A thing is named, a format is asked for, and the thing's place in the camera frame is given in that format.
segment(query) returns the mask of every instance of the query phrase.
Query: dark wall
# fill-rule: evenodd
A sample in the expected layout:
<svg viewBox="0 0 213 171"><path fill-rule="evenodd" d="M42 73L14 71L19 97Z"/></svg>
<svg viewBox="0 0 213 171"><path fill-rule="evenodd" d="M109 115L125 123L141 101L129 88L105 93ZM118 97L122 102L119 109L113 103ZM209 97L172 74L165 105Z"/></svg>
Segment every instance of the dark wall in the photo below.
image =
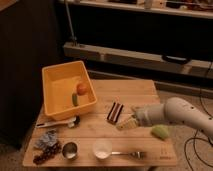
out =
<svg viewBox="0 0 213 171"><path fill-rule="evenodd" d="M20 0L0 12L0 140L18 145L42 105L41 68L60 62L52 0Z"/></svg>

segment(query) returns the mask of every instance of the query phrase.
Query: table leg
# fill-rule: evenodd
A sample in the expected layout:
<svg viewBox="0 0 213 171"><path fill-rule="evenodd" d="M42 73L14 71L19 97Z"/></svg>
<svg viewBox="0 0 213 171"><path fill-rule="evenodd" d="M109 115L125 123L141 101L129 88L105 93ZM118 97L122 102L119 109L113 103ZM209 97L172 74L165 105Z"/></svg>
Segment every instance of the table leg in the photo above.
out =
<svg viewBox="0 0 213 171"><path fill-rule="evenodd" d="M155 171L157 168L157 166L151 166L150 168L148 168L147 171Z"/></svg>

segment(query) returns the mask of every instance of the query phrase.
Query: chocolate bar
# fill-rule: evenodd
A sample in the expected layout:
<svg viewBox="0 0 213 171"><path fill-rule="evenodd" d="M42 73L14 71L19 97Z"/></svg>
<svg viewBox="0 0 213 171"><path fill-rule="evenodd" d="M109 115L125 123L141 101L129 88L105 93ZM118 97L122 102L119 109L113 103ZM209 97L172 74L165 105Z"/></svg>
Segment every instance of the chocolate bar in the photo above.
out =
<svg viewBox="0 0 213 171"><path fill-rule="evenodd" d="M122 104L114 102L107 116L107 121L111 124L116 124L118 122L118 118L121 114L122 109L123 109Z"/></svg>

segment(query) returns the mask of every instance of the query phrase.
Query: white bowl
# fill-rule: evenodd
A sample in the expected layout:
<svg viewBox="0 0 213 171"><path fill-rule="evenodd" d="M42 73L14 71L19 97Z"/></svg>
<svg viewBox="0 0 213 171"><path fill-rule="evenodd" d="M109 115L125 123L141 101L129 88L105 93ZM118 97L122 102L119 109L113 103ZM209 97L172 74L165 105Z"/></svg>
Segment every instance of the white bowl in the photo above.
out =
<svg viewBox="0 0 213 171"><path fill-rule="evenodd" d="M93 144L93 154L98 159L106 159L112 153L112 143L107 139L98 139Z"/></svg>

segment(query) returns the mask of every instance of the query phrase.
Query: floor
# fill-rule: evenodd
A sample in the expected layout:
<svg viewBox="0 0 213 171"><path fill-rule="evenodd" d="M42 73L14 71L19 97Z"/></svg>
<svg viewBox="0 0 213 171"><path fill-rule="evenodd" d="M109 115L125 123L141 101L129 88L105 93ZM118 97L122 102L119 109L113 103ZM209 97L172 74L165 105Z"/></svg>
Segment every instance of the floor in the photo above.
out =
<svg viewBox="0 0 213 171"><path fill-rule="evenodd" d="M201 111L203 111L202 106L200 104L199 98L195 96L188 96L183 94L176 94L172 92L166 92L158 90L158 95L161 99L161 102L164 102L169 97L182 97L187 101L191 102ZM213 99L203 99L204 105L209 111L209 113L213 114ZM194 135L195 130L186 127L186 126L173 126L169 127L170 136L174 143L174 148L178 157L178 165L176 167L159 167L157 171L187 171L190 170L190 167L187 164L187 161L184 156L184 143L185 141ZM26 168L22 166L22 159L24 155L25 148L27 146L27 142L29 137L26 137L26 141L24 146L20 151L14 150L13 148L0 144L0 171L48 171L48 170L77 170L77 171L145 171L148 168ZM200 157L204 159L207 163L213 165L213 148L210 147L209 144L196 141L197 152ZM207 167L203 163L201 163L196 157L194 150L192 148L192 142L187 146L187 154L192 164L192 167L195 171L212 171L213 168Z"/></svg>

